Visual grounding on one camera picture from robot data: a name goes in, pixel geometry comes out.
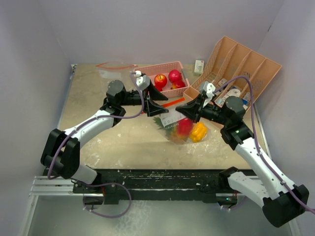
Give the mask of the clear zip bag mixed fruit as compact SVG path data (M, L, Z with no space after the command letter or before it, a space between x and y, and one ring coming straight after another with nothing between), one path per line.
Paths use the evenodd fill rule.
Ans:
M170 102L167 102L165 104L162 104L163 107L167 108L169 110L168 113L166 114L161 114L161 115L157 115L157 116L154 116L154 117L160 117L161 121L162 121L162 124L164 126L166 125L169 125L169 124L174 124L176 125L176 128L178 126L178 121L180 121L181 119L184 119L186 118L184 115L182 115L181 113L177 112L175 110L175 108L179 105L182 105L182 104L185 104L186 100L185 98L181 97L181 98L178 98L178 99L175 99L175 100L172 100ZM210 134L210 131L208 129L208 133L207 135L205 136L205 138L200 141L200 142L203 142L205 140L207 140L208 138L208 135ZM189 138L189 135L188 136L180 136L177 134L177 130L175 132L174 135L172 135L169 139L166 138L168 141L176 144L176 145L185 145L185 144L192 144L194 142L192 142Z

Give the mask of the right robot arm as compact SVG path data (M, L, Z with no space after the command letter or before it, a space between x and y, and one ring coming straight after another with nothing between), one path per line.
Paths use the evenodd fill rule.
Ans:
M259 145L255 130L243 121L243 101L236 96L226 99L222 107L207 104L206 98L198 95L176 111L198 122L201 118L223 125L221 137L236 151L259 177L257 183L240 170L231 167L221 172L219 187L223 192L236 190L262 208L264 216L279 228L306 211L309 191L304 185L296 185L266 155Z

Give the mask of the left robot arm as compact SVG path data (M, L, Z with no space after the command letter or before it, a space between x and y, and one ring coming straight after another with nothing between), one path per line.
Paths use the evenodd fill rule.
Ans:
M111 81L102 107L93 116L64 131L54 129L50 132L40 160L48 168L49 179L71 178L84 182L84 187L91 193L100 190L101 174L81 162L81 148L99 133L127 119L124 106L140 105L140 113L146 113L148 117L168 112L157 104L157 101L167 101L168 98L147 76L137 78L134 84L136 90L127 91L122 81Z

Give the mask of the clear zip bag red apples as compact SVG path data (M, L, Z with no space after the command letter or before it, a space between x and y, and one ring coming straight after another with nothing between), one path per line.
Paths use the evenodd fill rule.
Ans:
M96 65L99 75L107 80L125 80L138 65L119 61L110 61Z

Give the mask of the pink plastic basket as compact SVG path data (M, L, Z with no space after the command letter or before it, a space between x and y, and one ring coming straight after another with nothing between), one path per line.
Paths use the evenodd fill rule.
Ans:
M137 67L152 81L154 87L168 98L182 96L189 87L184 68L179 61Z

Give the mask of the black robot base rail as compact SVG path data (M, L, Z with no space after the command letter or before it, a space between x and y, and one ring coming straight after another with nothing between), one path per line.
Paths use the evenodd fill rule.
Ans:
M201 201L235 206L241 195L222 179L222 170L99 169L93 187L75 183L76 194L97 196L106 205L120 200Z

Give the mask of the fake red apple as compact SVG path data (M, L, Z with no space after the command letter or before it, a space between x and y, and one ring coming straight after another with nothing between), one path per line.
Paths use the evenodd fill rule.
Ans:
M174 83L176 81L180 81L182 79L182 75L180 71L173 69L169 72L168 79L171 83Z
M171 89L181 89L184 88L186 85L182 80L177 80L172 83Z
M163 91L162 87L160 87L160 86L156 86L156 85L155 85L155 88L156 88L158 91Z
M156 86L164 88L167 85L167 77L164 74L157 74L154 77L154 83Z

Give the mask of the fake red yellow mango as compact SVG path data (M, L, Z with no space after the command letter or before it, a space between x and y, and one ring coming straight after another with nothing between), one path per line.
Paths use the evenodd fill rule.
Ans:
M178 121L177 134L180 136L188 136L192 130L193 121L189 118L184 118Z

